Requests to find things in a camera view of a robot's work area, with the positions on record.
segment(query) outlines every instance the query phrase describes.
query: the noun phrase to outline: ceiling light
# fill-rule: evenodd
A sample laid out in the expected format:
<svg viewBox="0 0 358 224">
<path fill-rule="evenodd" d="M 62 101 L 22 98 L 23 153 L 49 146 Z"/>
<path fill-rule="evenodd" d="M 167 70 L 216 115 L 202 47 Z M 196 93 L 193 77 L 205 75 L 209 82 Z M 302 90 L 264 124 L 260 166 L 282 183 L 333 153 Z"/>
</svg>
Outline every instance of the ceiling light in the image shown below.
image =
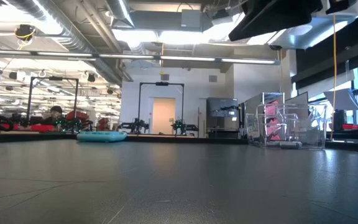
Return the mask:
<svg viewBox="0 0 358 224">
<path fill-rule="evenodd" d="M 19 105 L 21 104 L 21 100 L 15 100 L 14 102 L 12 102 L 12 105 Z"/>
<path fill-rule="evenodd" d="M 247 44 L 248 45 L 264 45 L 266 44 L 277 32 L 270 32 L 267 34 L 258 35 L 251 37 Z"/>
<path fill-rule="evenodd" d="M 207 43 L 202 32 L 164 31 L 159 41 L 164 44 L 201 44 Z"/>
<path fill-rule="evenodd" d="M 275 42 L 285 31 L 286 31 L 286 29 L 282 29 L 282 30 L 278 31 L 267 43 L 268 43 L 268 44 L 272 44 L 272 43 Z"/>
<path fill-rule="evenodd" d="M 290 35 L 305 35 L 307 34 L 311 29 L 313 28 L 312 25 L 309 24 L 305 24 L 305 25 L 300 25 L 297 27 L 292 27 L 289 29 L 289 34 Z"/>
<path fill-rule="evenodd" d="M 20 50 L 0 50 L 0 54 L 29 55 L 30 52 L 23 52 Z"/>
<path fill-rule="evenodd" d="M 60 89 L 52 86 L 47 87 L 48 92 L 50 93 L 60 93 Z"/>
<path fill-rule="evenodd" d="M 99 54 L 99 57 L 108 58 L 128 58 L 128 59 L 153 59 L 152 55 L 119 55 L 119 54 Z"/>
<path fill-rule="evenodd" d="M 90 61 L 90 62 L 94 62 L 96 61 L 96 58 L 75 58 L 75 57 L 69 57 L 67 58 L 67 60 L 73 60 L 73 61 Z"/>
<path fill-rule="evenodd" d="M 264 64 L 264 65 L 272 65 L 276 63 L 276 61 L 274 60 L 253 60 L 253 59 L 236 59 L 236 58 L 222 58 L 222 62 L 254 63 L 254 64 Z"/>
<path fill-rule="evenodd" d="M 338 22 L 335 24 L 335 32 L 340 31 L 343 27 L 347 26 L 347 21 Z M 334 27 L 331 26 L 327 31 L 323 32 L 317 36 L 314 40 L 311 41 L 310 47 L 320 43 L 321 41 L 327 39 L 330 35 L 334 34 Z"/>
<path fill-rule="evenodd" d="M 181 57 L 181 56 L 161 56 L 162 60 L 192 60 L 200 62 L 213 62 L 215 58 L 208 57 Z"/>
<path fill-rule="evenodd" d="M 41 56 L 60 56 L 60 57 L 92 57 L 92 54 L 84 53 L 65 53 L 65 52 L 38 52 Z"/>
<path fill-rule="evenodd" d="M 75 96 L 75 94 L 72 93 L 72 92 L 70 92 L 70 91 L 66 91 L 66 90 L 60 90 L 60 91 L 62 91 L 62 92 L 64 92 L 64 93 L 67 93 L 67 94 L 69 94 L 69 95 L 71 95 L 71 96 Z"/>
</svg>

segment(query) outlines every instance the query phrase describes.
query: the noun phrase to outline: ceiling duct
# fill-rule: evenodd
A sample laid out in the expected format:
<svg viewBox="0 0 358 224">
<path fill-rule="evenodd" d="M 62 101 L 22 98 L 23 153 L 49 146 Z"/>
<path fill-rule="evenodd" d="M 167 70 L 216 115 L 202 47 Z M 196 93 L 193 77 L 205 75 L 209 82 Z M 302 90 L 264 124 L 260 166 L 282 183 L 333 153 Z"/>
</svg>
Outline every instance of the ceiling duct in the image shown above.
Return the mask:
<svg viewBox="0 0 358 224">
<path fill-rule="evenodd" d="M 115 18 L 113 22 L 119 26 L 117 20 L 125 23 L 126 27 L 134 27 L 134 23 L 129 15 L 129 6 L 126 0 L 106 0 L 110 14 Z M 128 45 L 133 54 L 142 55 L 146 54 L 143 43 L 131 43 Z"/>
<path fill-rule="evenodd" d="M 59 44 L 70 52 L 95 53 L 96 49 L 83 37 L 64 13 L 50 0 L 4 0 L 18 10 L 28 13 L 38 20 L 37 28 L 46 34 L 65 36 L 56 38 Z M 111 68 L 103 59 L 86 62 L 101 72 L 108 82 L 121 84 L 117 68 Z"/>
<path fill-rule="evenodd" d="M 113 18 L 133 27 L 131 17 L 129 16 L 129 6 L 126 0 L 106 0 L 107 6 Z"/>
</svg>

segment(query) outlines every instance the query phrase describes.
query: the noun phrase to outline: doorway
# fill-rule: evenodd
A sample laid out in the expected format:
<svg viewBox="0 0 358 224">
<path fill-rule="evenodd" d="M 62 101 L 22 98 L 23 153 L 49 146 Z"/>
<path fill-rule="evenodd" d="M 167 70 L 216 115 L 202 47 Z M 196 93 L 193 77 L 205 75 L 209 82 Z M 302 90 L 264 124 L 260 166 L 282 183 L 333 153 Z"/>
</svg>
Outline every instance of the doorway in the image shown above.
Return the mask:
<svg viewBox="0 0 358 224">
<path fill-rule="evenodd" d="M 154 98 L 152 133 L 173 134 L 171 124 L 175 122 L 175 99 Z"/>
</svg>

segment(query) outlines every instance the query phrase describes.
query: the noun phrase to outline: pipe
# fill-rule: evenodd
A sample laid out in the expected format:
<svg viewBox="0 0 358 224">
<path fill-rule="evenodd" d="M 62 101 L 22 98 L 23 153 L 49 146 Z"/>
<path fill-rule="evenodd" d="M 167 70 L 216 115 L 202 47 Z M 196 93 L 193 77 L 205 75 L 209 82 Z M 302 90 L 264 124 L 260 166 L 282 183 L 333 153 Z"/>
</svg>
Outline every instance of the pipe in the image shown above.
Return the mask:
<svg viewBox="0 0 358 224">
<path fill-rule="evenodd" d="M 4 0 L 39 21 L 37 27 L 46 34 L 61 34 L 71 38 L 56 38 L 69 52 L 96 53 L 96 49 L 85 39 L 64 13 L 51 0 Z M 86 62 L 100 71 L 106 81 L 121 84 L 116 69 L 111 68 L 103 59 Z"/>
<path fill-rule="evenodd" d="M 139 43 L 139 45 L 134 46 L 131 44 L 128 44 L 128 47 L 131 49 L 131 52 L 136 55 L 145 55 L 146 49 L 144 48 L 143 43 Z"/>
<path fill-rule="evenodd" d="M 0 36 L 9 36 L 9 35 L 15 35 L 14 32 L 11 31 L 3 31 L 0 30 Z M 58 35 L 58 34 L 34 34 L 34 37 L 41 37 L 41 38 L 71 38 L 69 36 L 63 36 L 63 35 Z"/>
<path fill-rule="evenodd" d="M 117 52 L 122 52 L 119 43 L 117 39 L 115 38 L 114 34 L 111 31 L 111 28 L 108 28 L 103 19 L 99 16 L 97 10 L 93 7 L 93 5 L 88 0 L 82 0 L 81 2 L 85 3 L 85 6 L 87 10 L 90 11 L 90 13 L 93 15 L 93 17 L 97 20 L 97 22 L 100 24 L 104 32 L 107 34 L 107 36 L 110 38 L 111 42 L 114 44 Z"/>
<path fill-rule="evenodd" d="M 109 46 L 109 48 L 112 51 L 117 51 L 116 46 L 114 46 L 114 43 L 106 37 L 106 34 L 100 29 L 100 27 L 95 23 L 89 12 L 85 9 L 84 5 L 82 5 L 80 0 L 77 0 L 77 6 L 84 12 L 85 17 L 87 20 L 92 24 L 94 29 L 98 32 L 98 34 L 102 37 L 102 39 L 105 41 L 105 43 Z"/>
<path fill-rule="evenodd" d="M 129 6 L 126 0 L 106 0 L 108 9 L 111 15 L 118 20 L 124 21 L 134 26 L 131 17 L 129 16 Z"/>
</svg>

